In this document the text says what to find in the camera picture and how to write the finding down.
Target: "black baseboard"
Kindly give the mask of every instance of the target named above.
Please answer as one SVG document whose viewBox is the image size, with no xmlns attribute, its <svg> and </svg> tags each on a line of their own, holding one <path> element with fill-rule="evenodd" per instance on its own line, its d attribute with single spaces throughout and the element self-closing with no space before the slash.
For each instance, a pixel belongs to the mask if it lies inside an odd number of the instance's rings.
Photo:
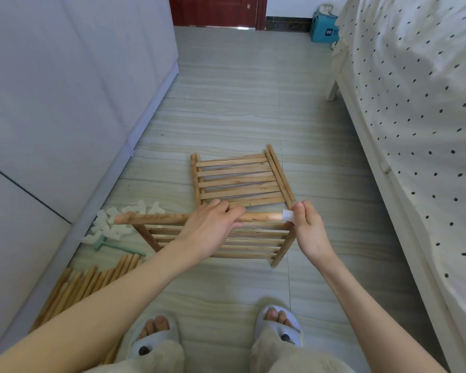
<svg viewBox="0 0 466 373">
<path fill-rule="evenodd" d="M 266 17 L 266 30 L 308 33 L 311 29 L 311 22 L 312 18 Z"/>
</svg>

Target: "bed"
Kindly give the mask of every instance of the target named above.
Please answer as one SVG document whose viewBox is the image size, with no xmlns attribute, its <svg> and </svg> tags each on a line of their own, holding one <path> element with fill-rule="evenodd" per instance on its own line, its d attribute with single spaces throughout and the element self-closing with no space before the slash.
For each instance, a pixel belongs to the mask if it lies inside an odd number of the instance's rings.
<svg viewBox="0 0 466 373">
<path fill-rule="evenodd" d="M 342 94 L 452 372 L 466 372 L 466 0 L 348 0 Z"/>
</svg>

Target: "red door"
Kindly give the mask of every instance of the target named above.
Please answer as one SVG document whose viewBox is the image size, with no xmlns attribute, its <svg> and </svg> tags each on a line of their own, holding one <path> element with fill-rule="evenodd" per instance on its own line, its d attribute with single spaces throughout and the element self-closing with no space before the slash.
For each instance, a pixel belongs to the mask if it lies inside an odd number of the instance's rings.
<svg viewBox="0 0 466 373">
<path fill-rule="evenodd" d="M 255 27 L 257 0 L 169 0 L 175 26 Z"/>
</svg>

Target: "polka dot bedding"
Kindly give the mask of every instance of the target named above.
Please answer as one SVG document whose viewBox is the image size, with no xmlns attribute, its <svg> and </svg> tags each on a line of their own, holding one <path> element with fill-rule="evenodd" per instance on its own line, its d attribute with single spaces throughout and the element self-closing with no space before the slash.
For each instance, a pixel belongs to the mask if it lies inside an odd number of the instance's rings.
<svg viewBox="0 0 466 373">
<path fill-rule="evenodd" d="M 348 0 L 337 24 L 334 55 L 348 50 L 351 91 L 466 342 L 466 0 Z"/>
</svg>

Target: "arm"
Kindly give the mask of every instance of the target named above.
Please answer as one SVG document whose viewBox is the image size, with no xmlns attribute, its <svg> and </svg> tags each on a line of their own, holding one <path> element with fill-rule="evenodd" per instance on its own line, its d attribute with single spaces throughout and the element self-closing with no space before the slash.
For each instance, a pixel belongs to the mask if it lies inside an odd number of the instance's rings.
<svg viewBox="0 0 466 373">
<path fill-rule="evenodd" d="M 0 356 L 0 373 L 75 373 L 100 362 L 145 307 L 181 273 L 211 256 L 245 208 L 213 200 L 146 263 L 70 307 Z"/>
<path fill-rule="evenodd" d="M 371 370 L 387 373 L 445 372 L 355 280 L 336 256 L 321 216 L 311 202 L 294 207 L 300 249 L 338 298 Z"/>
</svg>

